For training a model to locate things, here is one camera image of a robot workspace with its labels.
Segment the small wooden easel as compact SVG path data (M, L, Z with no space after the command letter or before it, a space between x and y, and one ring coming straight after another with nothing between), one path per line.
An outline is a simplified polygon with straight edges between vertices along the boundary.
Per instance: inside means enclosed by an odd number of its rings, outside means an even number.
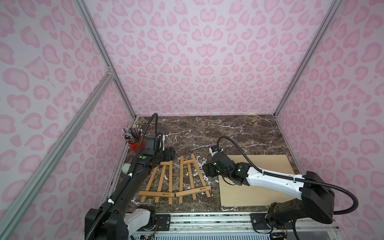
M176 192L179 204L182 204L187 196L192 196L193 200L197 200L198 194L205 194L207 198L212 197L211 187L207 185L194 154L191 154L189 159L180 157L179 180L179 191Z
M163 191L164 181L168 180L167 191ZM148 198L155 198L159 203L161 198L167 198L169 205L173 204L176 194L173 192L173 161L161 162L151 173L149 182L144 191L139 192L140 202L144 203Z

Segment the light wooden board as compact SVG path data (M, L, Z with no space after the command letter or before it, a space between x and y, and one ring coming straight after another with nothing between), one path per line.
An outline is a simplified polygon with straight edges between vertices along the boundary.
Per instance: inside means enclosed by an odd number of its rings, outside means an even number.
M265 172L301 177L294 174L285 155L251 155L249 158ZM249 169L248 174L246 183L241 186L230 186L219 178L223 207L269 206L274 202L283 203L292 199L302 199L300 188L304 186L303 183L263 175L253 168Z

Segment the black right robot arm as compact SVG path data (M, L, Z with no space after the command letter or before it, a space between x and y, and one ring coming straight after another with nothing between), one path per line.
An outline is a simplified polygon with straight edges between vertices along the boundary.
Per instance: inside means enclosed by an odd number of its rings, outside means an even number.
M203 166L208 177L222 176L238 186L257 186L272 189L293 197L283 203L271 203L263 220L254 221L254 229L263 227L278 229L294 220L310 218L322 224L331 224L334 214L335 193L323 186L321 178L307 172L303 175L283 174L282 178L256 169L254 164L235 163L223 152L212 154L212 161Z

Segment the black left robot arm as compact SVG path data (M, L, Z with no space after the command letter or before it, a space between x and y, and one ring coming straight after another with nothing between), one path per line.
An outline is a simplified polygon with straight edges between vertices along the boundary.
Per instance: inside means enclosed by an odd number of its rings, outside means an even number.
M127 206L152 170L162 162L175 159L175 150L165 148L165 137L146 138L145 147L138 149L126 177L112 195L98 209L90 209L85 216L86 240L129 240L141 228L152 230L156 226L156 212L140 207L128 214Z

